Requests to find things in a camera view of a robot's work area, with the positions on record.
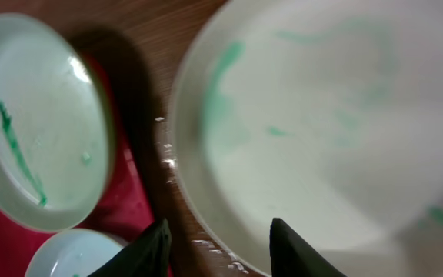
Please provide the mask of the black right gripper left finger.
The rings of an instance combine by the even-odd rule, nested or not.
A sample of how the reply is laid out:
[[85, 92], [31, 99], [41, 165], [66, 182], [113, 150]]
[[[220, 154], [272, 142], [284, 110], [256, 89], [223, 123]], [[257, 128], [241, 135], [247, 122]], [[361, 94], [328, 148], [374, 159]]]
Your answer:
[[153, 222], [89, 277], [167, 277], [171, 243], [168, 221]]

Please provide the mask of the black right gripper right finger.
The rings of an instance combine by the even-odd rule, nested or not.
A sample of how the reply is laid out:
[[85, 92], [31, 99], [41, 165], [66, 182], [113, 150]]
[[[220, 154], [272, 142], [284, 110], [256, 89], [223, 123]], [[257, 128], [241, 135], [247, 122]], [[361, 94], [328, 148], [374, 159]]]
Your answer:
[[269, 249], [272, 277], [345, 277], [280, 218], [272, 219]]

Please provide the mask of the white plate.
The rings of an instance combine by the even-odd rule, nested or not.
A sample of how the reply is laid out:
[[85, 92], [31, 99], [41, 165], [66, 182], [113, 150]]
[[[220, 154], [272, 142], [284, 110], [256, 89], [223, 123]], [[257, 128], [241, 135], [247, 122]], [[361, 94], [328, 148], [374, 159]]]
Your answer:
[[226, 2], [168, 121], [190, 209], [257, 273], [280, 218], [346, 276], [443, 276], [443, 1]]

